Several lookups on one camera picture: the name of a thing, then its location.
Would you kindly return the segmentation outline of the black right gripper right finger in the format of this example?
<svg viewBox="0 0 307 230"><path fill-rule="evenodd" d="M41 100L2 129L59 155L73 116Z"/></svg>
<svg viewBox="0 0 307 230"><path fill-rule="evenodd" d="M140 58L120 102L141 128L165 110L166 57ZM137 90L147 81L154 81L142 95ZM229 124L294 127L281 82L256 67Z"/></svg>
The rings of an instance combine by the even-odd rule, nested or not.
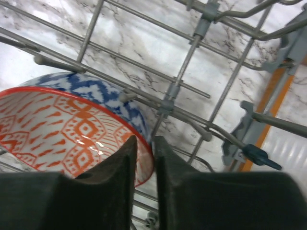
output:
<svg viewBox="0 0 307 230"><path fill-rule="evenodd" d="M304 230L307 203L281 172L200 172L153 140L162 230Z"/></svg>

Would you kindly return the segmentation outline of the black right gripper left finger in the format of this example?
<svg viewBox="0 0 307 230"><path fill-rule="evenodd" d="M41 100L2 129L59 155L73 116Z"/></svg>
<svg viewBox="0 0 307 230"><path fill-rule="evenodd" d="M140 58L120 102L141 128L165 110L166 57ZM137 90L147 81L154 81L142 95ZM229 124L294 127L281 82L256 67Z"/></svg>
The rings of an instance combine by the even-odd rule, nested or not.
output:
<svg viewBox="0 0 307 230"><path fill-rule="evenodd" d="M128 230L137 139L71 179L57 172L2 173L3 230Z"/></svg>

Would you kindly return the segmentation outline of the red patterned bowl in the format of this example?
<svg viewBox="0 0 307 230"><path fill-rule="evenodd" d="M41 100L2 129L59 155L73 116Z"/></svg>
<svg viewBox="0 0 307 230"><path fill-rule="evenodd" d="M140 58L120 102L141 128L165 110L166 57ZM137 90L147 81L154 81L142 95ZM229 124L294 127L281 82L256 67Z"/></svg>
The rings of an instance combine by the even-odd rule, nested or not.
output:
<svg viewBox="0 0 307 230"><path fill-rule="evenodd" d="M84 73L43 75L0 93L0 147L33 169L75 178L137 139L135 185L154 171L151 131L116 85Z"/></svg>

